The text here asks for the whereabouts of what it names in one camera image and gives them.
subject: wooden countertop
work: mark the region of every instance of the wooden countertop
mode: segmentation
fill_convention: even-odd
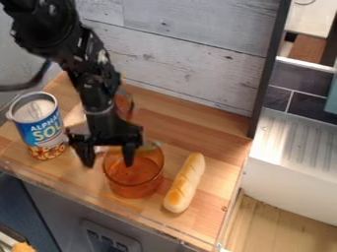
[[[244,137],[248,118],[136,87],[125,89],[134,96],[135,117],[147,136],[163,143],[165,182],[153,196],[127,200],[114,195],[101,170],[102,157],[92,169],[84,168],[71,148],[48,161],[31,157],[12,122],[0,128],[1,169],[101,212],[211,250],[251,144]],[[84,121],[78,95],[66,74],[45,91],[57,97],[66,126]],[[206,171],[191,206],[174,215],[162,207],[163,197],[191,152],[205,155]]]

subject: metal can lid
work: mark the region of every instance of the metal can lid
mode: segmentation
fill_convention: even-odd
[[[31,93],[16,100],[10,108],[10,113],[15,121],[32,123],[46,118],[55,107],[55,98],[51,94]]]

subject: blue can label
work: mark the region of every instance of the blue can label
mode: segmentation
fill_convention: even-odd
[[[16,121],[16,125],[28,146],[52,148],[64,142],[63,124],[57,108],[45,119],[33,123]]]

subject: shelf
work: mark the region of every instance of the shelf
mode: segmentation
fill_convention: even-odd
[[[336,183],[337,127],[264,108],[249,157]]]
[[[70,148],[55,159],[34,159],[11,122],[0,128],[1,170],[159,235],[211,250],[221,239],[227,208],[251,144],[244,137],[248,119],[136,87],[125,89],[134,96],[136,122],[144,126],[149,138],[162,143],[165,154],[165,181],[153,196],[127,200],[114,195],[102,173],[103,157],[92,169],[84,168]],[[84,122],[79,98],[64,73],[45,90],[57,97],[66,126]],[[162,201],[191,152],[205,155],[206,171],[191,206],[174,215],[162,207]]]

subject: cable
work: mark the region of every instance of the cable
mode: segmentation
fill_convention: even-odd
[[[310,4],[313,4],[316,0],[311,0],[310,2],[308,3],[298,3],[298,2],[294,2],[295,4],[298,4],[298,5],[310,5]]]
[[[26,90],[26,89],[30,89],[32,87],[37,86],[42,80],[46,71],[48,71],[50,65],[51,65],[51,61],[48,59],[45,60],[41,68],[32,77],[30,81],[26,83],[20,83],[20,84],[0,85],[0,92],[20,91],[20,90]]]

